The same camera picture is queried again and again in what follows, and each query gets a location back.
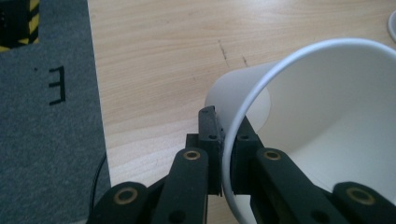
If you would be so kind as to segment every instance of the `wooden surface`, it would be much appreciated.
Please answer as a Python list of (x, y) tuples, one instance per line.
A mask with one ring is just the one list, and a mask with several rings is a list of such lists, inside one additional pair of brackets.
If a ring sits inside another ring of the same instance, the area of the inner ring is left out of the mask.
[[(396, 49), (395, 0), (89, 0), (112, 185), (167, 175), (212, 83), (334, 37)], [(208, 223), (235, 223), (209, 198)]]

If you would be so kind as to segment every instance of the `gray felt surface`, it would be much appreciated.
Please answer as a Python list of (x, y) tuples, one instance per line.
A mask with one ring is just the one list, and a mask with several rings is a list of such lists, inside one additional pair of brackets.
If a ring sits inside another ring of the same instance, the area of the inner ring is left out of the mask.
[[(0, 53), (0, 223), (86, 219), (105, 153), (86, 0), (40, 0), (39, 43)], [(59, 71), (64, 68), (65, 101)], [(110, 188), (107, 164), (97, 199)]]

